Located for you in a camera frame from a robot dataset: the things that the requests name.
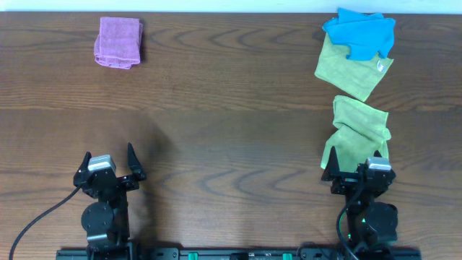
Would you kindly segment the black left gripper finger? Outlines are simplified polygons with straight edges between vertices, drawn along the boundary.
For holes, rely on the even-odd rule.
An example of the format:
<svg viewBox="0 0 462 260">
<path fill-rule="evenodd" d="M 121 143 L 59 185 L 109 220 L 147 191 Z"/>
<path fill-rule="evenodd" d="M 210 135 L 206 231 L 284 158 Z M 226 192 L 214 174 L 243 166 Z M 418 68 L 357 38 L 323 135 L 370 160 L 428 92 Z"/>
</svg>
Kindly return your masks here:
<svg viewBox="0 0 462 260">
<path fill-rule="evenodd" d="M 92 158 L 92 155 L 90 152 L 86 152 L 85 153 L 85 156 L 84 156 L 84 159 L 82 161 L 82 164 L 79 166 L 79 169 L 78 171 L 79 172 L 86 172 L 88 171 L 88 165 L 90 163 L 90 159 Z"/>
<path fill-rule="evenodd" d="M 137 181 L 144 181 L 147 178 L 147 174 L 145 173 L 141 163 L 139 162 L 134 151 L 133 145 L 130 142 L 127 145 L 127 162 L 134 179 L 136 179 Z"/>
</svg>

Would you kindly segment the light green cloth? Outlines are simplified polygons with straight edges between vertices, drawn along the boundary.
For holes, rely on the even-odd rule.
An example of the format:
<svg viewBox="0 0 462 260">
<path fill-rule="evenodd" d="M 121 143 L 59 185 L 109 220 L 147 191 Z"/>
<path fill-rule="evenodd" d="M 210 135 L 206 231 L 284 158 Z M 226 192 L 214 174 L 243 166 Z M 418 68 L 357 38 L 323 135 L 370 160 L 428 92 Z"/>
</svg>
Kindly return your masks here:
<svg viewBox="0 0 462 260">
<path fill-rule="evenodd" d="M 321 168 L 326 168 L 331 148 L 334 147 L 339 168 L 353 172 L 357 165 L 378 151 L 388 158 L 387 141 L 391 139 L 387 128 L 388 113 L 370 107 L 347 96 L 337 95 L 333 101 L 333 126 L 336 131 L 326 141 Z"/>
</svg>

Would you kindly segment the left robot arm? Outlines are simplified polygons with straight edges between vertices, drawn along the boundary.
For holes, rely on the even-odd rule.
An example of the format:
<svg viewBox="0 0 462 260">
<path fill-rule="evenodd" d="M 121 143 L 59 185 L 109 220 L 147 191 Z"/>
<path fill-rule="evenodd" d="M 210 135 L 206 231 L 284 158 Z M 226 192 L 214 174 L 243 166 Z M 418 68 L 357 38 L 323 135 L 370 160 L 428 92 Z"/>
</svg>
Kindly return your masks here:
<svg viewBox="0 0 462 260">
<path fill-rule="evenodd" d="M 127 145 L 129 175 L 118 177 L 110 155 L 84 156 L 73 184 L 97 201 L 82 213 L 81 224 L 87 233 L 87 258 L 93 260 L 136 259 L 137 244 L 131 242 L 127 193 L 147 179 L 132 144 Z"/>
</svg>

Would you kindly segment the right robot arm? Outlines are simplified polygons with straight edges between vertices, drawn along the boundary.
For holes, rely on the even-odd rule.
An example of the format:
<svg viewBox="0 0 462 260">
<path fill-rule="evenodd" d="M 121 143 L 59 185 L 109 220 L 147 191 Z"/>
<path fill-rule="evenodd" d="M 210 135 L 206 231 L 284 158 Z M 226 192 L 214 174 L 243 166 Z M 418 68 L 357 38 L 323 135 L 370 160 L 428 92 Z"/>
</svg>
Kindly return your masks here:
<svg viewBox="0 0 462 260">
<path fill-rule="evenodd" d="M 397 240 L 398 210 L 376 199 L 396 177 L 389 160 L 376 151 L 354 172 L 340 170 L 336 149 L 331 148 L 322 181 L 331 193 L 345 197 L 336 219 L 336 232 L 344 259 L 392 259 L 389 244 Z"/>
</svg>

